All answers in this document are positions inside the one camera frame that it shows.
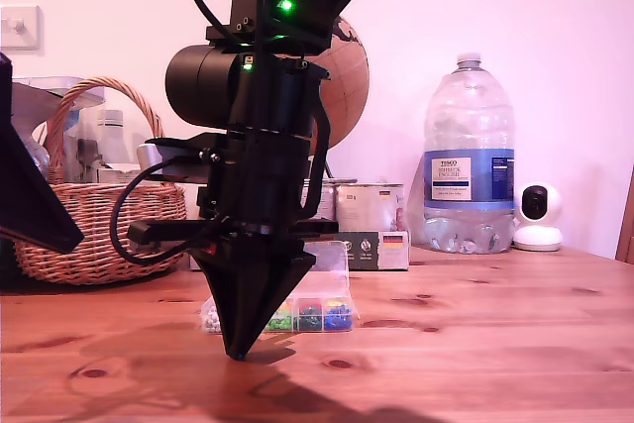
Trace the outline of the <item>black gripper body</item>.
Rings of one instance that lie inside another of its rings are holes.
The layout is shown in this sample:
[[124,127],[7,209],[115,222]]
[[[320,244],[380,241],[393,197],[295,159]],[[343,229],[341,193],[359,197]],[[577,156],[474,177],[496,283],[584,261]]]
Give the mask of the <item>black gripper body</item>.
[[307,142],[270,133],[259,135],[256,151],[246,158],[247,140],[240,134],[202,133],[188,140],[155,138],[138,147],[141,168],[168,159],[151,180],[200,185],[193,220],[144,219],[127,232],[134,251],[164,250],[207,229],[220,212],[228,215],[217,233],[249,232],[318,240],[334,236],[339,225],[317,219],[321,184],[302,197],[308,174]]

